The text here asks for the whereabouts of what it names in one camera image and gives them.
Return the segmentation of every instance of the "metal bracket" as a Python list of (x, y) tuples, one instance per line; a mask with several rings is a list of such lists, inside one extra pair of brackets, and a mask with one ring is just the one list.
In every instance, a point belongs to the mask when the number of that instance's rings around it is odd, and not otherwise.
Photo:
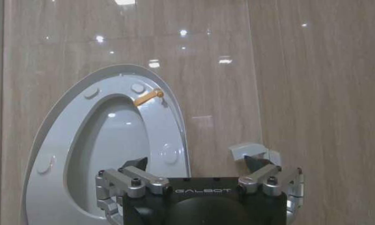
[(244, 188), (247, 194), (252, 194), (256, 192), (257, 186), (263, 183), (263, 179), (267, 179), (276, 173), (277, 166), (268, 164), (251, 175), (239, 177), (239, 186)]
[(165, 194), (171, 188), (167, 178), (157, 177), (133, 166), (125, 167), (121, 172), (129, 177), (140, 178), (144, 181), (151, 193), (156, 195)]
[(275, 176), (263, 180), (263, 192), (268, 196), (279, 196), (281, 192), (287, 195), (287, 224), (296, 217), (298, 209), (303, 206), (304, 197), (304, 175), (302, 169), (281, 171)]

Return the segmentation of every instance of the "silver joint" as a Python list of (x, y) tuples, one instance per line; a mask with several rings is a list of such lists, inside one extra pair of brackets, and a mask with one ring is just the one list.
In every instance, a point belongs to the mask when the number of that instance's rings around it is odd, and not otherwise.
[(157, 177), (133, 166), (125, 167), (123, 169), (123, 174), (129, 177), (140, 178), (145, 183), (151, 193), (156, 195), (163, 195), (165, 188), (169, 186), (169, 181), (167, 178)]
[(245, 193), (252, 194), (256, 192), (257, 186), (263, 183), (263, 180), (268, 176), (273, 176), (277, 173), (277, 167), (275, 165), (265, 165), (251, 175), (239, 177), (239, 185), (245, 188)]

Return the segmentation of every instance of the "white plastic piece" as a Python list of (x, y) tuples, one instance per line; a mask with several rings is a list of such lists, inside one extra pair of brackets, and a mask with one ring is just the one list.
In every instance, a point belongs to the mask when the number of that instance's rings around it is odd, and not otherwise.
[(44, 175), (49, 172), (54, 164), (56, 156), (46, 154), (41, 157), (36, 164), (36, 171), (40, 175)]
[(89, 87), (84, 92), (85, 99), (93, 98), (99, 94), (99, 92), (100, 92), (99, 88)]
[[(105, 116), (108, 120), (104, 123), (97, 121), (103, 124), (97, 127), (89, 127), (92, 132), (99, 132), (96, 142), (87, 144), (93, 158), (81, 158), (87, 169), (72, 174), (88, 179), (85, 181), (88, 184), (85, 201), (91, 208), (95, 210), (97, 208), (101, 215), (82, 209), (74, 202), (68, 189), (69, 182), (72, 182), (72, 178), (68, 179), (68, 176), (72, 176), (69, 174), (72, 165), (68, 163), (72, 162), (74, 142), (77, 140), (82, 140), (82, 143), (89, 142), (89, 136), (84, 136), (84, 133), (88, 132), (82, 132), (89, 116), (100, 110), (100, 104), (113, 96), (129, 98), (131, 102), (139, 98), (139, 94), (131, 90), (131, 86), (136, 83), (149, 87), (148, 91), (155, 88), (161, 88), (161, 90), (168, 88), (159, 86), (153, 80), (140, 75), (109, 77), (104, 74), (103, 77), (103, 80), (88, 87), (74, 86), (85, 90), (81, 90), (73, 98), (69, 98), (68, 94), (64, 95), (62, 98), (68, 101), (66, 106), (54, 118), (46, 135), (37, 135), (42, 140), (34, 140), (34, 142), (41, 142), (41, 146), (26, 186), (25, 207), (29, 225), (108, 225), (103, 211), (96, 206), (95, 174), (100, 169), (120, 167), (125, 161), (136, 159), (137, 155), (139, 157), (148, 156), (147, 171), (153, 175), (163, 177), (189, 176), (183, 118), (176, 111), (179, 109), (177, 102), (169, 97), (169, 93), (164, 92), (163, 99), (167, 106), (160, 98), (153, 98), (141, 107), (133, 107), (132, 110), (137, 112), (139, 118), (125, 112), (111, 111), (108, 113), (111, 116)], [(123, 103), (117, 104), (121, 104), (123, 109), (131, 107)], [(171, 146), (165, 151), (164, 144)], [(54, 166), (46, 156), (56, 156)]]
[(144, 92), (144, 86), (140, 83), (132, 84), (131, 87), (132, 91), (135, 91), (137, 94), (141, 94)]
[(163, 160), (167, 164), (173, 164), (177, 161), (179, 150), (173, 148), (171, 144), (164, 144), (164, 149), (161, 151)]
[(281, 166), (279, 152), (267, 149), (261, 144), (245, 142), (229, 147), (233, 160), (244, 159), (244, 156), (268, 159), (275, 165)]

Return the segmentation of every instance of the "screw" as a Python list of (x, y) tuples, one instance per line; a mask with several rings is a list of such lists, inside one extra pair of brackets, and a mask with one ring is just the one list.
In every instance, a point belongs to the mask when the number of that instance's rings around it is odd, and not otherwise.
[(276, 185), (277, 184), (277, 178), (273, 177), (273, 176), (268, 177), (267, 184)]
[(141, 185), (141, 180), (140, 178), (133, 178), (131, 182), (132, 187), (140, 186)]

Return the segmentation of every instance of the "toilet lid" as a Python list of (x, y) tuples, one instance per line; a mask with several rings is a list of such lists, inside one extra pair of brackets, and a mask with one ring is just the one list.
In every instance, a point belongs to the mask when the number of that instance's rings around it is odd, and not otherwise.
[[(137, 98), (164, 92), (140, 106)], [(95, 175), (148, 157), (148, 172), (187, 177), (181, 113), (161, 79), (133, 65), (105, 68), (56, 103), (36, 135), (25, 181), (30, 225), (108, 224), (96, 207)]]

